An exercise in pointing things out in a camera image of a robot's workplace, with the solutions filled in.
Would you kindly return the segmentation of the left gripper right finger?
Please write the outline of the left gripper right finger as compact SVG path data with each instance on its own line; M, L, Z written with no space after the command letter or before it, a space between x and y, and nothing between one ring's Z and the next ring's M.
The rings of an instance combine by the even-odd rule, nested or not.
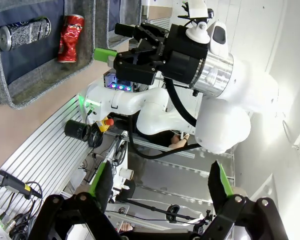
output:
M216 217L203 233L203 240L225 240L235 226L245 228L252 240L288 239L273 199L261 197L252 201L235 194L217 161L210 168L208 189Z

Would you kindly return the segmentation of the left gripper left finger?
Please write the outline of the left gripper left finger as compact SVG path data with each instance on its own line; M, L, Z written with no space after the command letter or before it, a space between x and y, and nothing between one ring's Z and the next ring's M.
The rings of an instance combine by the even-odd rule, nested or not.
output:
M112 164L103 162L87 191L65 199L48 196L30 231L30 240L66 240L75 225L85 224L95 240L119 240L121 237L105 215L113 188Z

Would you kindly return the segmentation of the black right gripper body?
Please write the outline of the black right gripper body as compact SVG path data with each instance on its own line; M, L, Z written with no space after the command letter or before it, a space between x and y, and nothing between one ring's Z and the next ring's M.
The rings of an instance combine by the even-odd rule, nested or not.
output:
M153 33L163 37L159 64L154 67L165 78L189 85L201 60L208 54L208 44L199 43L186 35L188 27L172 24L171 29L154 26Z

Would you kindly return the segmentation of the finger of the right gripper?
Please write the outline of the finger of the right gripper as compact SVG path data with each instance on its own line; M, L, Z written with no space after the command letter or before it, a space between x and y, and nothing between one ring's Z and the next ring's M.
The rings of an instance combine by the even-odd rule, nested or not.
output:
M130 38L129 50L135 48L145 50L145 47L164 50L169 31L165 28L142 22L140 25L116 23L114 33Z
M145 85L152 85L160 67L164 65L163 48L137 47L128 51L95 48L94 59L115 70L116 77Z

